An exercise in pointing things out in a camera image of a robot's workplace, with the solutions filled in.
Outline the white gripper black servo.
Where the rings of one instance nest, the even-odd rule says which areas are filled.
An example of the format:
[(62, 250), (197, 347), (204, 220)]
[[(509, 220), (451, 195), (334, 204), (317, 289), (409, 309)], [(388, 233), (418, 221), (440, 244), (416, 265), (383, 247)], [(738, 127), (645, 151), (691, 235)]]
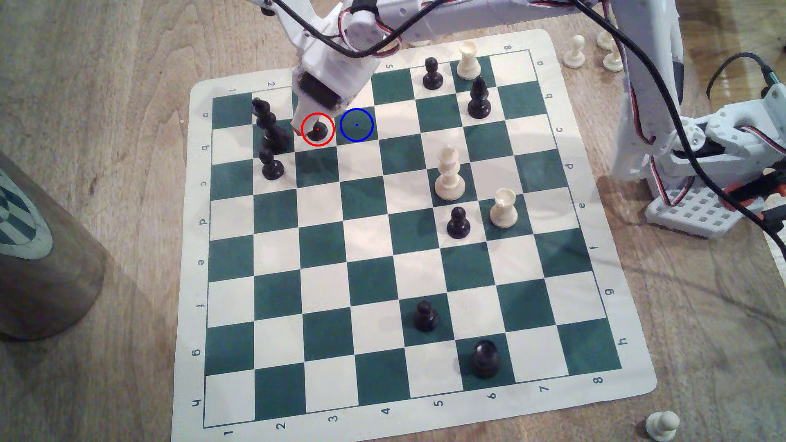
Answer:
[(303, 134), (303, 124), (313, 113), (338, 114), (345, 110), (379, 67), (374, 57), (352, 58), (339, 54), (309, 34), (300, 36), (300, 64), (292, 74), (292, 128)]

